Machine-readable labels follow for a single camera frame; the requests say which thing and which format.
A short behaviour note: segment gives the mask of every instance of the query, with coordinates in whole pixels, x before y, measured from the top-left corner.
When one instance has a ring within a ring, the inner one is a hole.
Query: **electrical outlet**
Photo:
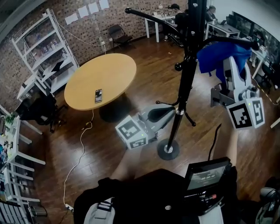
[[[74,208],[70,206],[69,204],[66,204],[65,207],[69,209],[70,211],[74,212]]]

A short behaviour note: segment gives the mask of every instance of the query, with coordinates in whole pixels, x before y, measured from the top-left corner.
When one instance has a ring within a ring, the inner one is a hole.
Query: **white shelving unit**
[[[28,46],[25,40],[26,36],[28,36],[28,34],[38,26],[43,25],[42,23],[48,19],[52,24],[53,30],[51,30],[51,32],[45,35],[44,37],[40,38],[34,45]],[[37,46],[39,46],[41,43],[43,43],[43,41],[45,41],[47,38],[51,37],[54,34],[56,34],[59,39],[59,42],[56,45],[55,49],[52,49],[51,51],[48,51],[39,58],[35,59],[35,57],[32,54],[32,51],[34,51]],[[24,53],[22,53],[18,47],[18,44],[21,40],[24,44]],[[36,23],[34,23],[17,40],[12,39],[12,43],[16,48],[16,51],[18,52],[19,56],[32,73],[32,75],[25,81],[24,85],[20,88],[20,91],[17,96],[19,100],[22,100],[25,97],[25,94],[27,94],[34,85],[36,85],[45,95],[47,94],[47,92],[45,91],[46,88],[49,88],[50,92],[54,93],[56,90],[58,90],[60,87],[62,87],[68,82],[75,70],[79,67],[76,58],[74,57],[66,39],[64,38],[63,33],[61,32],[57,19],[52,10],[47,9],[45,16],[43,16]],[[63,58],[61,54],[61,58],[59,60],[48,66],[46,69],[43,69],[42,63],[44,63],[47,59],[49,59],[51,56],[53,56],[55,53],[59,52],[62,49],[66,54],[66,58]],[[31,55],[31,57],[33,58],[33,65],[29,64],[27,60],[28,55]],[[62,62],[59,69],[62,69],[70,63],[72,64],[72,66],[53,80],[50,80],[50,77],[56,73],[56,71],[52,70],[59,62]]]

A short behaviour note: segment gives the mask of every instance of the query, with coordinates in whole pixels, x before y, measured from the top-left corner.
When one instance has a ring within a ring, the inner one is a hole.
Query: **black pole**
[[[186,104],[189,98],[190,91],[192,89],[192,83],[196,72],[197,52],[200,49],[202,49],[207,43],[213,41],[232,42],[235,44],[243,45],[244,47],[248,47],[248,48],[252,47],[254,50],[259,49],[259,45],[257,42],[249,42],[236,38],[213,37],[203,41],[204,29],[205,29],[206,5],[207,5],[207,0],[189,0],[189,27],[188,27],[187,40],[174,27],[172,27],[170,24],[160,19],[157,19],[153,16],[147,15],[142,12],[138,12],[136,10],[132,10],[131,8],[127,8],[125,10],[125,12],[128,14],[132,13],[135,15],[139,15],[144,18],[155,21],[159,24],[162,24],[164,26],[168,26],[173,30],[174,33],[176,33],[180,37],[181,42],[184,44],[184,50],[185,50],[184,61],[182,63],[178,63],[175,65],[175,69],[177,71],[182,71],[179,92],[178,92],[178,99],[175,103],[169,104],[172,106],[175,106],[177,104],[179,105],[178,108],[176,109],[176,114],[175,114],[169,139],[162,140],[157,146],[158,155],[160,158],[164,160],[174,159],[179,154],[179,145],[175,141],[175,137],[178,128],[180,126],[183,114],[185,114],[187,119],[191,122],[192,126],[196,125],[196,123],[189,117],[186,111]]]
[[[175,137],[179,129],[182,116],[185,114],[192,126],[196,125],[186,112],[186,104],[192,89],[193,79],[196,72],[196,53],[200,43],[203,41],[206,3],[207,0],[189,0],[189,27],[187,44],[185,45],[185,59],[182,63],[175,66],[177,67],[177,70],[182,69],[178,93],[179,105],[176,109],[168,141],[164,139],[157,146],[157,153],[159,157],[164,160],[171,160],[179,155],[179,145],[175,141]]]

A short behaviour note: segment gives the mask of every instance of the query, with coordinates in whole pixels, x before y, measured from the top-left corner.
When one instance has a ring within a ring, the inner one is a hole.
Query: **white shelf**
[[[20,99],[22,96],[27,94],[29,92],[29,90],[32,89],[32,87],[34,86],[35,82],[36,82],[36,75],[33,74],[24,82],[26,87],[24,88],[23,86],[21,86],[21,88],[20,88],[20,90],[18,92],[18,95],[17,95],[17,99]]]
[[[61,73],[58,77],[52,80],[51,93],[57,91],[60,87],[64,86],[75,72],[75,67],[72,66],[65,72]]]
[[[39,60],[37,60],[34,63],[32,69],[35,70],[40,64],[42,64],[44,61],[46,61],[51,55],[53,55],[54,53],[58,52],[62,48],[63,48],[63,44],[59,43],[54,50],[49,51],[49,52],[47,52],[46,55],[44,55],[43,57],[40,57]]]
[[[62,69],[64,66],[68,65],[69,63],[71,63],[71,57],[68,56],[66,59],[59,59],[58,61],[56,61],[55,63],[51,64],[49,67],[47,67],[44,70],[43,73],[43,79],[42,81],[46,81],[48,78],[50,78],[55,72],[52,72],[53,68],[56,66],[56,64],[58,62],[63,61],[63,63],[60,65],[60,69]]]
[[[42,39],[40,39],[37,43],[35,43],[30,49],[28,49],[27,52],[23,55],[23,57],[27,56],[35,47],[37,47],[40,43],[42,43],[44,40],[46,40],[48,37],[53,35],[55,31],[51,31],[48,35],[44,36]]]
[[[44,16],[41,19],[39,19],[36,23],[34,23],[27,31],[25,31],[19,39],[15,41],[15,43],[19,42],[23,37],[25,37],[31,30],[33,30],[36,26],[40,25],[45,19],[49,18],[48,16]]]

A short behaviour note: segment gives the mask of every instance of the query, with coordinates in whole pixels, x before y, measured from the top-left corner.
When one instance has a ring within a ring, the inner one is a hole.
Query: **blue cloth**
[[[238,70],[241,72],[251,54],[251,48],[244,48],[229,42],[218,42],[200,50],[197,53],[197,59],[201,73],[210,73],[216,69],[216,76],[222,83],[225,83],[223,60],[233,56]]]

